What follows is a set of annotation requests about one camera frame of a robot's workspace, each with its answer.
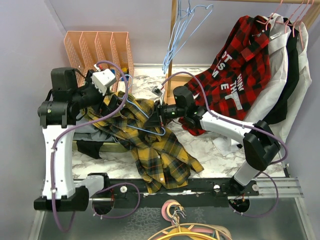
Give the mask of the yellow plaid shirt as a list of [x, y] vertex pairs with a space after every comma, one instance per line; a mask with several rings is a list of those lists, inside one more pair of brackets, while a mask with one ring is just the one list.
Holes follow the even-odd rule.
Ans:
[[[149, 117], [153, 113], [154, 101], [135, 98], [129, 99], [137, 104]], [[177, 136], [164, 127], [166, 134], [158, 136], [129, 127], [144, 128], [147, 118], [133, 105], [125, 103], [121, 111], [113, 117], [97, 122], [101, 115], [91, 107], [85, 115], [96, 128], [113, 135], [132, 155], [137, 171], [145, 181], [148, 192], [156, 193], [161, 187], [175, 189], [188, 185], [191, 171], [200, 173], [204, 170], [201, 163], [191, 156], [179, 142]], [[160, 127], [146, 128], [149, 131], [162, 133]]]

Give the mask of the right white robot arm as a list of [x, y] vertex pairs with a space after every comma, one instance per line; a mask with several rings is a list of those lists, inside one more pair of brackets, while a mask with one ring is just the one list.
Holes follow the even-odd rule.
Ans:
[[162, 85], [155, 86], [152, 92], [159, 100], [155, 102], [154, 110], [144, 124], [146, 128], [163, 127], [172, 119], [182, 118], [183, 124], [192, 130], [214, 132], [243, 146], [245, 162], [229, 181], [229, 189], [236, 196], [247, 191], [250, 181], [271, 164], [281, 149], [271, 128], [263, 120], [250, 122], [246, 127], [243, 121], [197, 106], [192, 92], [185, 86], [173, 90], [174, 104], [164, 103], [165, 88]]

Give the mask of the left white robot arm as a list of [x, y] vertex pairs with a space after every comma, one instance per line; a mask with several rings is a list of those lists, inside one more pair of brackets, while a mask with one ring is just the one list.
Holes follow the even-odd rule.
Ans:
[[52, 88], [37, 110], [46, 154], [44, 188], [33, 202], [38, 211], [83, 212], [92, 195], [103, 198], [111, 190], [105, 173], [91, 173], [79, 183], [73, 180], [72, 148], [78, 115], [89, 107], [99, 109], [103, 103], [103, 95], [92, 81], [94, 70], [83, 76], [81, 87], [77, 73], [72, 67], [54, 68], [50, 73]]

